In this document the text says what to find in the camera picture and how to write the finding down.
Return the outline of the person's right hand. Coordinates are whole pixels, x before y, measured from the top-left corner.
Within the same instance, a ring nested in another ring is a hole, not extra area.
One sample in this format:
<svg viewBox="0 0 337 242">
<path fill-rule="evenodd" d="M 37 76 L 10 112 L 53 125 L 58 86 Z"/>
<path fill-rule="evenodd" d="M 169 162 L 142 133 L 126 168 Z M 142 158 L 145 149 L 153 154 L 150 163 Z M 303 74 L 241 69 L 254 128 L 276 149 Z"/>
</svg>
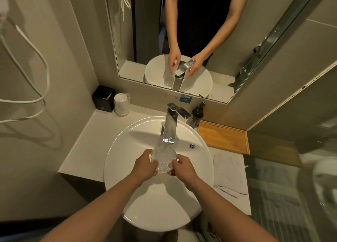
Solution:
<svg viewBox="0 0 337 242">
<path fill-rule="evenodd" d="M 185 187 L 193 192 L 195 186 L 197 185 L 198 180 L 200 180 L 197 175 L 192 162 L 187 156 L 184 156 L 183 164 L 179 165 L 176 168 L 173 168 L 170 172 L 167 173 L 170 176 L 176 176 L 180 181 L 182 181 Z"/>
</svg>

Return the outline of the person's left hand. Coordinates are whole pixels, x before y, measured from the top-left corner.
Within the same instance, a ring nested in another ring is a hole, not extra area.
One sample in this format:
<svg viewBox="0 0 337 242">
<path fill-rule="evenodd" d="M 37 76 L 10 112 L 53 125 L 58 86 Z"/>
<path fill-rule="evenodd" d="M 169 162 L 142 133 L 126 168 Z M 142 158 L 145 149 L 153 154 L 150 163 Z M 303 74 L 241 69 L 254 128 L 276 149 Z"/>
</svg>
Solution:
<svg viewBox="0 0 337 242">
<path fill-rule="evenodd" d="M 151 162 L 150 160 L 150 155 L 152 152 L 152 149 L 146 149 L 142 155 L 136 159 L 134 167 L 130 173 L 139 184 L 158 174 L 156 170 L 158 167 L 158 161 L 154 160 Z"/>
</svg>

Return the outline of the clear drinking glass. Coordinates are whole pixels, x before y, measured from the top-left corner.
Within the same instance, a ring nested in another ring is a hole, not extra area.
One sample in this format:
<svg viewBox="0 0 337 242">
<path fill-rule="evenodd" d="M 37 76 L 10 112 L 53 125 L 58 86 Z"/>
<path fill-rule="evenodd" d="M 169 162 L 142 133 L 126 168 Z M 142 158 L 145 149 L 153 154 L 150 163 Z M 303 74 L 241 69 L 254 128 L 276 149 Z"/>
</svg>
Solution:
<svg viewBox="0 0 337 242">
<path fill-rule="evenodd" d="M 155 147 L 155 157 L 158 162 L 156 171 L 158 173 L 170 172 L 173 167 L 171 161 L 176 158 L 176 151 L 169 145 Z"/>
</svg>

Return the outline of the person's left forearm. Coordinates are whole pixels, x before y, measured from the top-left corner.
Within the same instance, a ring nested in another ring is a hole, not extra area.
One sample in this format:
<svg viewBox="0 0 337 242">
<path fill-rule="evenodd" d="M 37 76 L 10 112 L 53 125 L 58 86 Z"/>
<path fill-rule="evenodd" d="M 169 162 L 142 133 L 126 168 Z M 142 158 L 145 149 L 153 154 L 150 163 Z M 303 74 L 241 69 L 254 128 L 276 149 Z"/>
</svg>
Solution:
<svg viewBox="0 0 337 242">
<path fill-rule="evenodd" d="M 129 174 L 39 242 L 103 242 L 140 185 L 139 176 Z"/>
</svg>

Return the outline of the person's right forearm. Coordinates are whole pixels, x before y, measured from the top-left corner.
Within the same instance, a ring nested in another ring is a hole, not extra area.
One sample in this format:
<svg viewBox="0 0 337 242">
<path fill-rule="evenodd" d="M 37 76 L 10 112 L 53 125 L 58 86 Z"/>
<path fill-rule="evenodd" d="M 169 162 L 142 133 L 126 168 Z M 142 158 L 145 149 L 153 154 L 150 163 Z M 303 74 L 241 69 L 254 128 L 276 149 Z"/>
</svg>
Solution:
<svg viewBox="0 0 337 242">
<path fill-rule="evenodd" d="M 222 242 L 278 242 L 212 187 L 193 176 L 186 182 Z"/>
</svg>

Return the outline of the chrome faucet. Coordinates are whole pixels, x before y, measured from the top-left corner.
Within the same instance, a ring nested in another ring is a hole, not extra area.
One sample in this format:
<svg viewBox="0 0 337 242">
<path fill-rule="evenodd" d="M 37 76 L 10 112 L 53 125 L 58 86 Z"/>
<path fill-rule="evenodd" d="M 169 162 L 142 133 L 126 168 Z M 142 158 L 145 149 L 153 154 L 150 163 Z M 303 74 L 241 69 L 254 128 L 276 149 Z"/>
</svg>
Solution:
<svg viewBox="0 0 337 242">
<path fill-rule="evenodd" d="M 178 116 L 183 119 L 188 119 L 191 114 L 187 112 L 184 108 L 177 106 L 175 103 L 171 102 L 167 104 L 166 118 L 163 125 L 163 139 L 164 143 L 174 144 L 176 137 L 176 129 L 178 123 Z"/>
</svg>

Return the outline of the white round sink basin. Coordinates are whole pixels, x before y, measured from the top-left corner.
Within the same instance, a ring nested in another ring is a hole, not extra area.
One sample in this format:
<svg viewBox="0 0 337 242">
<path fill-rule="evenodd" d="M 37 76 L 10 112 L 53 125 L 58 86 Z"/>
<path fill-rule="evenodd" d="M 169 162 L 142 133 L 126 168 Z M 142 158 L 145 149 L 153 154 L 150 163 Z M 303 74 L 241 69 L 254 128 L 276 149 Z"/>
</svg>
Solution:
<svg viewBox="0 0 337 242">
<path fill-rule="evenodd" d="M 146 149 L 162 142 L 164 116 L 141 119 L 125 128 L 113 142 L 104 165 L 104 184 L 109 190 L 132 170 Z M 213 185 L 213 157 L 201 136 L 183 121 L 178 121 L 173 149 L 187 156 L 197 175 Z M 177 177 L 167 173 L 145 181 L 133 193 L 123 214 L 124 219 L 143 230 L 162 232 L 178 229 L 201 212 L 195 195 Z"/>
</svg>

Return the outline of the dark soap pump bottle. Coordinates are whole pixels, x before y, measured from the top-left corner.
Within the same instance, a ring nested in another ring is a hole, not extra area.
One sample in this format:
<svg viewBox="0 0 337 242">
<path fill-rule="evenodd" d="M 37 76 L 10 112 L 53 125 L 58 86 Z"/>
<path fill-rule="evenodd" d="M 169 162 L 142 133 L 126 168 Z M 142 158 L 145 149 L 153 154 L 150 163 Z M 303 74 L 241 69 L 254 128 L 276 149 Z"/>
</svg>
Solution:
<svg viewBox="0 0 337 242">
<path fill-rule="evenodd" d="M 187 119 L 186 122 L 191 128 L 195 129 L 199 126 L 199 123 L 204 116 L 205 105 L 206 104 L 202 102 L 193 109 L 191 116 Z"/>
</svg>

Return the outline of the wooden tray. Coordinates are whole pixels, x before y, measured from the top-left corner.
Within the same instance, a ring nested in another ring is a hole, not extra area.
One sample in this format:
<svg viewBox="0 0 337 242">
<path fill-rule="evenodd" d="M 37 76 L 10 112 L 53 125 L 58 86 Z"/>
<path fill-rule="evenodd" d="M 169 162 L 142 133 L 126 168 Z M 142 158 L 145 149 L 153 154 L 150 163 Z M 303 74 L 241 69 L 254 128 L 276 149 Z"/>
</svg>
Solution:
<svg viewBox="0 0 337 242">
<path fill-rule="evenodd" d="M 248 136 L 244 130 L 200 121 L 198 133 L 209 147 L 250 155 Z"/>
</svg>

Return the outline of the white folded towel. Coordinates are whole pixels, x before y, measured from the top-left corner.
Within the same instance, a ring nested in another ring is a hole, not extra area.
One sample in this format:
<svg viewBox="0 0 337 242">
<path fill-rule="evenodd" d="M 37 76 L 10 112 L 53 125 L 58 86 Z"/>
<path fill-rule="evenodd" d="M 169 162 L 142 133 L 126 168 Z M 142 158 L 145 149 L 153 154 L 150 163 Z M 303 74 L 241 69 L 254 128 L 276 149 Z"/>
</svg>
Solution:
<svg viewBox="0 0 337 242">
<path fill-rule="evenodd" d="M 239 198 L 248 195 L 246 166 L 243 155 L 219 151 L 214 155 L 214 182 L 213 187 Z"/>
</svg>

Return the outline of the wrapped white cup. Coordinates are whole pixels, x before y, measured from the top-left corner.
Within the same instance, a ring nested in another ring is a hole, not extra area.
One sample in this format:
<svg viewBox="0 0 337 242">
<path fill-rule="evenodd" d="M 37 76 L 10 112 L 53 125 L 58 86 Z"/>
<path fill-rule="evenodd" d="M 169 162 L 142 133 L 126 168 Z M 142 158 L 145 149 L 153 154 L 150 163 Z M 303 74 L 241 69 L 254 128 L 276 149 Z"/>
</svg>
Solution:
<svg viewBox="0 0 337 242">
<path fill-rule="evenodd" d="M 127 116 L 130 113 L 131 94 L 124 92 L 116 94 L 114 104 L 114 111 L 117 116 Z"/>
</svg>

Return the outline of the black amenity box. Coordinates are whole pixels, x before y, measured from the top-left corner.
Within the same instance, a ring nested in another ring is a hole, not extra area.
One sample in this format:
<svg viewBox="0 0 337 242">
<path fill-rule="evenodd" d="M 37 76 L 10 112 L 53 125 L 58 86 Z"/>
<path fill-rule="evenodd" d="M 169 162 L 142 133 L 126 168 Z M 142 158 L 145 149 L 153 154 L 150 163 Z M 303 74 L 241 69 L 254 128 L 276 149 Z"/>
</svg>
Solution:
<svg viewBox="0 0 337 242">
<path fill-rule="evenodd" d="M 99 85 L 92 94 L 92 101 L 96 109 L 106 112 L 113 112 L 115 103 L 114 96 L 116 95 L 115 89 Z"/>
</svg>

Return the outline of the glass shower door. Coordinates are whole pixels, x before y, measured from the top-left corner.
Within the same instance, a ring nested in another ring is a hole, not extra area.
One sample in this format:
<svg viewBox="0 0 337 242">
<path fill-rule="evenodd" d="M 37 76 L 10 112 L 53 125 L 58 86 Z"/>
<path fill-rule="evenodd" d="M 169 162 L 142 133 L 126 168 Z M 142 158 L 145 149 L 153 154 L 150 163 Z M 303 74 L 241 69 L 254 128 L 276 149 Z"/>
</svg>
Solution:
<svg viewBox="0 0 337 242">
<path fill-rule="evenodd" d="M 337 61 L 248 140 L 252 218 L 281 242 L 337 242 Z"/>
</svg>

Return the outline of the wall mirror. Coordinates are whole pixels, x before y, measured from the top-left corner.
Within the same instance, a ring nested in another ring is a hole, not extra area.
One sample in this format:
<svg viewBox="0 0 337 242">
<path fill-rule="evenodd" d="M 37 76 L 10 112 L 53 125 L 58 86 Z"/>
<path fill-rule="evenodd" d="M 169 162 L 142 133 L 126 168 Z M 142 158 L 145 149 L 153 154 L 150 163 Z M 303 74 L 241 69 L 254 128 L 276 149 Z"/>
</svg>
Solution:
<svg viewBox="0 0 337 242">
<path fill-rule="evenodd" d="M 225 103 L 311 0 L 106 0 L 118 77 Z"/>
</svg>

